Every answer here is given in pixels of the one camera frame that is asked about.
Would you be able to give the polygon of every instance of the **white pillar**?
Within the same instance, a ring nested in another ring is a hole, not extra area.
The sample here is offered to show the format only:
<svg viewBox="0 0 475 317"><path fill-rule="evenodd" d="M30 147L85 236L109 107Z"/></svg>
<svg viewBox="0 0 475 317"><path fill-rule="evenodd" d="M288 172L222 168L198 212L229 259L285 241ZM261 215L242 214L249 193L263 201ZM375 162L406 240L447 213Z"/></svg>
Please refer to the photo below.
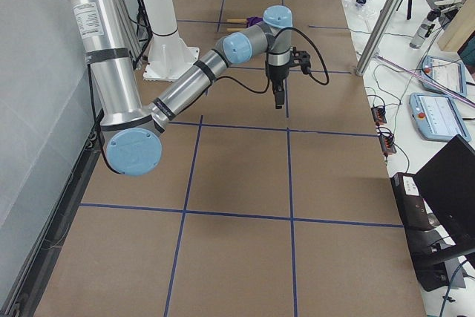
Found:
<svg viewBox="0 0 475 317"><path fill-rule="evenodd" d="M172 0L143 0L151 29L145 79L174 81L197 60L199 49L189 48L180 38Z"/></svg>

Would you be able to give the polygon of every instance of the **gray wall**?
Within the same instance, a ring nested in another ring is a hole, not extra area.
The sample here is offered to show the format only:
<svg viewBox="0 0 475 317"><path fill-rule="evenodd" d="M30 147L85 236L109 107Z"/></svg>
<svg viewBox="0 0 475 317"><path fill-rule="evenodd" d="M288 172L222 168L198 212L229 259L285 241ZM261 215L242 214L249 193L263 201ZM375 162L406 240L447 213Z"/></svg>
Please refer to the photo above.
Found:
<svg viewBox="0 0 475 317"><path fill-rule="evenodd" d="M66 0L0 0L0 309L92 127Z"/></svg>

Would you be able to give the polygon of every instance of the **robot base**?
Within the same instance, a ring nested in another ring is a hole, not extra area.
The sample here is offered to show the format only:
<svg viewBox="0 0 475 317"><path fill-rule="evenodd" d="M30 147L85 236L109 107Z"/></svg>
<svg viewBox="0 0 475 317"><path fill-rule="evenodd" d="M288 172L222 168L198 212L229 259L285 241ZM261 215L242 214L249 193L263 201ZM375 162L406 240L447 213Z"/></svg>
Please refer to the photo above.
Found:
<svg viewBox="0 0 475 317"><path fill-rule="evenodd" d="M143 78L173 82L195 63L199 54L200 49L186 46L178 32L170 36L154 35Z"/></svg>

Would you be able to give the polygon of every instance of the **label sticker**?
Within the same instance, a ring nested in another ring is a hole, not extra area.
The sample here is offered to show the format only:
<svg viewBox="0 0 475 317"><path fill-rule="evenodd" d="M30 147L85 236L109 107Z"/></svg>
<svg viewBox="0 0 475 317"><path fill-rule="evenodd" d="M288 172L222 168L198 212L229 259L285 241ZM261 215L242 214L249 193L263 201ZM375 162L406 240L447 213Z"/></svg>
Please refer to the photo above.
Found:
<svg viewBox="0 0 475 317"><path fill-rule="evenodd" d="M83 39L92 36L104 35L101 18L96 3L85 3L74 7L77 26Z"/></svg>
<svg viewBox="0 0 475 317"><path fill-rule="evenodd" d="M412 177L404 176L404 190L408 196L419 196L419 190L417 189L416 183Z"/></svg>

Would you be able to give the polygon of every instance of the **light blue joint cap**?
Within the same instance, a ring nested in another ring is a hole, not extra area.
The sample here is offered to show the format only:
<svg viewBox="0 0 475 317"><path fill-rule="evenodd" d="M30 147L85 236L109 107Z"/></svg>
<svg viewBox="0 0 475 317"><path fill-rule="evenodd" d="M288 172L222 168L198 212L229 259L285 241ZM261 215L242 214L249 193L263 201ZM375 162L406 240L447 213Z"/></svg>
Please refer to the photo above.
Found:
<svg viewBox="0 0 475 317"><path fill-rule="evenodd" d="M233 33L224 38L223 50L231 63L248 62L252 57L252 45L243 33Z"/></svg>
<svg viewBox="0 0 475 317"><path fill-rule="evenodd" d="M283 5L273 5L264 11L264 22L278 29L292 26L292 11Z"/></svg>
<svg viewBox="0 0 475 317"><path fill-rule="evenodd" d="M115 134L107 145L107 159L120 174L140 176L153 170L162 157L162 143L151 131L129 128Z"/></svg>

